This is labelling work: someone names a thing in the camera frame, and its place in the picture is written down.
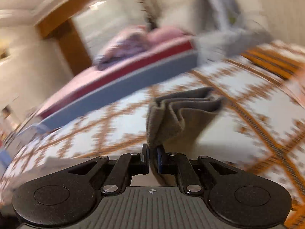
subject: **gray cloth pile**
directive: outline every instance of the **gray cloth pile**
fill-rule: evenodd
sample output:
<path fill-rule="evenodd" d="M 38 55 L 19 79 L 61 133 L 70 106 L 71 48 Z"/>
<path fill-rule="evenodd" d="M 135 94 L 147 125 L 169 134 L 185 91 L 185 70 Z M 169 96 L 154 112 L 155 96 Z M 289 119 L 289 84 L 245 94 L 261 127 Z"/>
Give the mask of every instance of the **gray cloth pile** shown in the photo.
<path fill-rule="evenodd" d="M 266 30 L 251 31 L 234 28 L 227 31 L 200 33 L 195 37 L 200 64 L 220 61 L 263 43 L 270 43 L 272 36 Z"/>
<path fill-rule="evenodd" d="M 184 152 L 221 111 L 224 98 L 214 99 L 211 87 L 155 98 L 149 104 L 146 130 L 149 148 Z"/>

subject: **bedspread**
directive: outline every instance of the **bedspread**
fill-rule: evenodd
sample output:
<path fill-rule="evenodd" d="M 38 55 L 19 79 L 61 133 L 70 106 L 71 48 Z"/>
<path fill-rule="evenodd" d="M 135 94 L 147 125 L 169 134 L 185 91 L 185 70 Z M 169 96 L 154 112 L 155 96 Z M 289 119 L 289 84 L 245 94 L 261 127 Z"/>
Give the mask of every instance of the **bedspread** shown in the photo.
<path fill-rule="evenodd" d="M 111 82 L 116 82 L 140 68 L 152 67 L 160 61 L 168 61 L 169 58 L 173 57 L 178 58 L 183 53 L 193 51 L 194 47 L 191 36 L 184 36 L 164 42 L 146 52 L 121 60 L 103 71 L 98 70 L 96 66 L 87 68 L 48 98 L 37 112 L 37 115 L 45 119 L 75 100 L 101 87 L 105 87 Z"/>
<path fill-rule="evenodd" d="M 189 158 L 208 155 L 284 186 L 292 196 L 289 228 L 305 226 L 305 110 L 282 91 L 276 75 L 237 57 L 204 65 L 75 119 L 23 148 L 0 182 L 2 202 L 10 180 L 44 164 L 47 157 L 116 159 L 140 152 L 153 97 L 212 86 L 228 103 L 206 128 Z"/>

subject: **bed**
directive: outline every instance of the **bed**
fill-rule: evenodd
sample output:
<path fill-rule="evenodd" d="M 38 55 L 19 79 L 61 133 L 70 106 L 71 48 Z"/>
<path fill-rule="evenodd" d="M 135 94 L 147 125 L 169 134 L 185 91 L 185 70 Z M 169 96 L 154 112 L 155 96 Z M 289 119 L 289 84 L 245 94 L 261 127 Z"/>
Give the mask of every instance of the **bed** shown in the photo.
<path fill-rule="evenodd" d="M 192 37 L 172 39 L 106 70 L 98 71 L 95 66 L 84 70 L 52 95 L 37 115 L 45 119 L 43 123 L 50 129 L 55 129 L 128 93 L 164 81 L 195 68 L 196 65 L 197 51 Z M 109 89 L 115 90 L 111 96 L 106 95 L 109 94 Z"/>
<path fill-rule="evenodd" d="M 283 51 L 278 44 L 273 47 Z M 117 159 L 124 153 L 140 152 L 153 97 L 211 86 L 214 95 L 227 98 L 227 105 L 184 153 L 191 159 L 208 155 L 281 184 L 293 203 L 286 226 L 303 228 L 305 109 L 283 91 L 284 85 L 278 75 L 236 56 L 138 89 L 21 149 L 0 181 L 0 201 L 10 203 L 13 190 L 41 176 L 42 169 L 43 175 L 57 171 L 44 168 L 51 158 L 63 163 L 100 155 Z"/>

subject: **metal screw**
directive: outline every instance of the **metal screw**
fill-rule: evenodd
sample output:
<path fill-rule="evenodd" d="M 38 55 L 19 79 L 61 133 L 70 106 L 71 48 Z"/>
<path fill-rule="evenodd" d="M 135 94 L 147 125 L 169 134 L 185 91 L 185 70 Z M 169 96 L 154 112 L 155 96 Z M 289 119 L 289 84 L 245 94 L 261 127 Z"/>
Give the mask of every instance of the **metal screw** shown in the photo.
<path fill-rule="evenodd" d="M 186 188 L 190 192 L 199 192 L 202 189 L 201 186 L 196 184 L 188 185 Z"/>
<path fill-rule="evenodd" d="M 117 185 L 109 184 L 103 187 L 103 190 L 105 192 L 115 192 L 118 190 Z"/>

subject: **blue object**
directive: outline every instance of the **blue object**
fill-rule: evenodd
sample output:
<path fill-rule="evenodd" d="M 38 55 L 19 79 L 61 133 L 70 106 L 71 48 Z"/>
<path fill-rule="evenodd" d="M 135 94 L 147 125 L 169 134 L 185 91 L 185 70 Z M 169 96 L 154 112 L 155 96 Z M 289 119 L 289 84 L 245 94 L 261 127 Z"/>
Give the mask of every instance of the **blue object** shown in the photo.
<path fill-rule="evenodd" d="M 161 60 L 149 67 L 141 68 L 104 85 L 59 111 L 45 118 L 41 124 L 50 130 L 62 127 L 72 120 L 113 103 L 133 92 L 151 86 L 197 67 L 198 52 L 196 50 L 181 53 L 179 57 Z"/>
<path fill-rule="evenodd" d="M 0 164 L 7 169 L 7 167 L 10 165 L 12 162 L 12 158 L 10 155 L 7 153 L 6 150 L 0 149 Z"/>

